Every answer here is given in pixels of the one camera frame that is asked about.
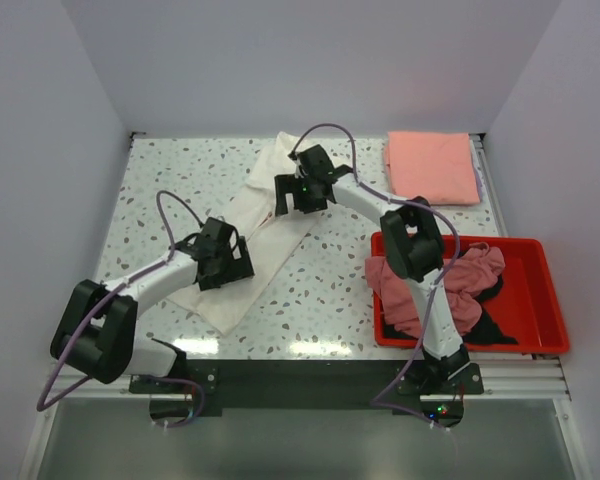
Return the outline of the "white printed t shirt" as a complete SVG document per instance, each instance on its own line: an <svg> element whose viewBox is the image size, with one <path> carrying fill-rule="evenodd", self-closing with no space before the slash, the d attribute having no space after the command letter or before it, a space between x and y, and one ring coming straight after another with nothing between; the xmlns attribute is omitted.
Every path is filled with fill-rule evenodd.
<svg viewBox="0 0 600 480"><path fill-rule="evenodd" d="M262 149L245 184L222 212L224 220L246 239L254 276L206 291L196 286L186 287L168 297L223 335L240 323L320 219L318 213L294 210L284 216L274 215L274 177L295 172L288 154L297 140L296 136L279 132L275 142Z"/></svg>

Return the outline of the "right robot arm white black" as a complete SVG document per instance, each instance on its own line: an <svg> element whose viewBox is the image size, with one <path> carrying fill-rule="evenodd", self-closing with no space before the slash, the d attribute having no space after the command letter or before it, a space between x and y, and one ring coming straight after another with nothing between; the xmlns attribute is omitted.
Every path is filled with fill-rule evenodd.
<svg viewBox="0 0 600 480"><path fill-rule="evenodd" d="M292 150L288 157L295 172L275 177L275 215L289 213L291 197L293 208L304 214L338 204L380 227L386 262L416 307L421 324L417 347L424 355L426 382L436 392L449 392L470 360L445 293L443 278L451 265L443 260L436 211L422 197L408 200L374 190L354 168L334 165L320 145Z"/></svg>

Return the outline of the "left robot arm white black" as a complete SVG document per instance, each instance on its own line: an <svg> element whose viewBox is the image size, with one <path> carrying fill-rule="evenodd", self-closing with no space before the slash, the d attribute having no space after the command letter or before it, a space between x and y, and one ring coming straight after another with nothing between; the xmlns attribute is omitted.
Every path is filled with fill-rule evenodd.
<svg viewBox="0 0 600 480"><path fill-rule="evenodd" d="M176 392L187 380L184 353L168 342L137 336L137 321L183 288L226 290L253 276L246 238L210 217L199 232L135 273L104 283L80 282L51 341L51 356L103 384L123 375L151 376L163 391Z"/></svg>

